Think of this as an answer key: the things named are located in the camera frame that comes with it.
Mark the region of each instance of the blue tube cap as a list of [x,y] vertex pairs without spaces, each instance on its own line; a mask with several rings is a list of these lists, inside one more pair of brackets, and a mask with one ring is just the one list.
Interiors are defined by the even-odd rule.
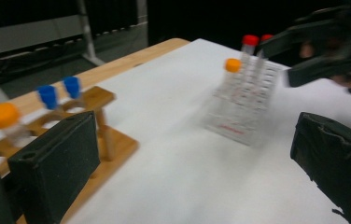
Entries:
[[73,99],[79,98],[80,84],[79,84],[79,79],[77,77],[66,77],[63,80],[63,84],[71,98]]
[[38,87],[38,93],[47,109],[53,110],[57,108],[57,94],[54,87],[49,85]]

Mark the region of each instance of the orange cap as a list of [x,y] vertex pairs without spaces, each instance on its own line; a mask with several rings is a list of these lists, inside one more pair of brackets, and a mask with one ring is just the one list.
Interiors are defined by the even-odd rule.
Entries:
[[242,67],[242,62],[240,62],[238,59],[230,58],[225,62],[225,69],[228,72],[238,72],[240,70],[240,67]]
[[11,103],[0,104],[0,129],[7,128],[15,124],[20,117],[20,113],[16,106]]

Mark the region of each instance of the wooden test tube rack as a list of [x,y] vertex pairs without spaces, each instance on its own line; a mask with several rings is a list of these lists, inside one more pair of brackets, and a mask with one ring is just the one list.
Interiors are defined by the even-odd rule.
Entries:
[[[106,180],[112,176],[138,149],[137,141],[106,125],[103,106],[109,104],[115,99],[114,93],[99,87],[93,87],[87,91],[84,91],[82,93],[82,97],[85,104],[83,111],[94,111],[96,115],[98,126],[98,147],[101,163],[91,175],[91,178],[86,183],[84,189],[79,193],[71,207],[68,209],[67,213],[64,215],[62,223],[70,218],[78,210],[78,208],[84,204],[92,196],[92,194],[97,191],[106,182]],[[63,111],[67,111],[76,103],[77,102],[73,100],[66,102],[62,105]],[[61,117],[65,119],[72,115],[74,114],[63,112]],[[42,117],[27,124],[27,128],[34,135],[39,136],[47,130],[42,126],[46,122],[56,119],[56,116],[58,116],[58,114],[55,115],[54,112],[43,115]],[[13,147],[6,139],[0,140],[0,157],[5,157],[8,159],[18,150],[20,150],[20,148]],[[7,161],[4,161],[0,164],[0,175],[5,175],[8,172],[9,168],[7,167]],[[24,216],[22,216],[17,221],[17,224],[24,223],[26,223],[26,221]]]

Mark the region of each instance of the floor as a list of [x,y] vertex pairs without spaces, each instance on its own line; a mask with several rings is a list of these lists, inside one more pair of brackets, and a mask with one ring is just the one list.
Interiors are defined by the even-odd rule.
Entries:
[[[97,57],[106,63],[144,49],[147,47],[147,23],[142,22],[128,30],[96,36],[94,45]],[[0,78],[0,88],[12,99],[35,91],[38,86],[48,85],[62,80],[63,77],[92,69],[94,65],[80,56],[84,50],[83,40],[59,47],[56,49],[57,52],[54,52],[54,59],[45,62],[44,65]]]

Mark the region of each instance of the wooden table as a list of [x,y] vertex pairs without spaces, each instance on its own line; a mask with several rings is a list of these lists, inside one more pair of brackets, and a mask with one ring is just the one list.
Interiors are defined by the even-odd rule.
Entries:
[[[155,46],[142,49],[136,53],[117,59],[113,62],[106,63],[105,65],[83,72],[77,75],[77,77],[80,78],[83,88],[89,88],[100,81],[114,77],[124,71],[136,67],[141,63],[149,62],[150,60],[158,58],[165,53],[185,46],[188,43],[189,41],[184,39],[170,39]],[[58,90],[63,88],[61,81],[54,83],[53,86]],[[62,99],[64,97],[66,97],[65,91],[59,91],[59,98]],[[37,99],[35,92],[29,92],[10,100],[10,102],[14,104],[23,115],[30,114],[42,108],[42,104]]]

